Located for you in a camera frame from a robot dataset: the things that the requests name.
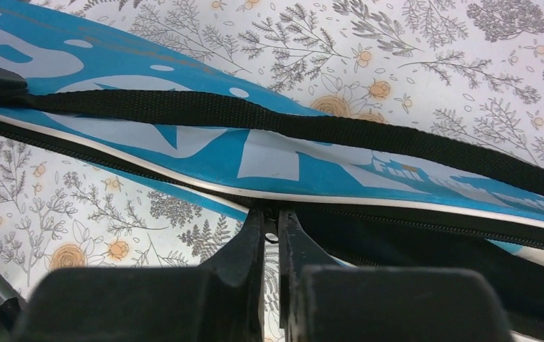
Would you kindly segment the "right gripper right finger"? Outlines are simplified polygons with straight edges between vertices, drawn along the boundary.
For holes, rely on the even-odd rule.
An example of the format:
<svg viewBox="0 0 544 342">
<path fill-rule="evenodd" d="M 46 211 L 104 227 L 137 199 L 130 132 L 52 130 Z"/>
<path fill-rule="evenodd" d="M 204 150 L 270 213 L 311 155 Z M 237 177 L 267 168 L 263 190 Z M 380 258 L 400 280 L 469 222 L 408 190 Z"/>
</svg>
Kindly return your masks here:
<svg viewBox="0 0 544 342">
<path fill-rule="evenodd" d="M 302 228 L 297 214 L 282 209 L 277 221 L 279 237 L 279 325 L 284 329 L 286 341 L 301 341 L 298 336 L 299 285 L 304 268 L 338 266 L 336 259 L 324 251 Z"/>
</svg>

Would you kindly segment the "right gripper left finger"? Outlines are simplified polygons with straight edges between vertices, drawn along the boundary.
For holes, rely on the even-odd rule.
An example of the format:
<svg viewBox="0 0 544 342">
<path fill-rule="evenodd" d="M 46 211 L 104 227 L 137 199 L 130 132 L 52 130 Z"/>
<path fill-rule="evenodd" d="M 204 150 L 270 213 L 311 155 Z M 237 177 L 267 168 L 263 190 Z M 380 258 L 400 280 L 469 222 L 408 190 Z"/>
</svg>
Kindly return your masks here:
<svg viewBox="0 0 544 342">
<path fill-rule="evenodd" d="M 251 209 L 237 235 L 199 266 L 208 275 L 200 341 L 263 340 L 264 223 Z"/>
</svg>

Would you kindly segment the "blue racket bag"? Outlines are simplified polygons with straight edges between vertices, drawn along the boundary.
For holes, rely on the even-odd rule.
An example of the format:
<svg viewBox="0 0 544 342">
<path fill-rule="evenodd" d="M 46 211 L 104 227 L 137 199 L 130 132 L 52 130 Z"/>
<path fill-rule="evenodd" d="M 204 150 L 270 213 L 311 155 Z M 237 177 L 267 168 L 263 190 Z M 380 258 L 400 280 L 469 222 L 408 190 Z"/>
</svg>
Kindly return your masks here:
<svg viewBox="0 0 544 342">
<path fill-rule="evenodd" d="M 0 136 L 265 223 L 263 340 L 279 325 L 282 209 L 339 263 L 304 268 L 301 341 L 544 341 L 544 167 L 407 125 L 331 115 L 149 40 L 0 1 Z M 216 252 L 226 245 L 225 242 Z M 0 341 L 200 341 L 207 271 L 65 266 Z"/>
</svg>

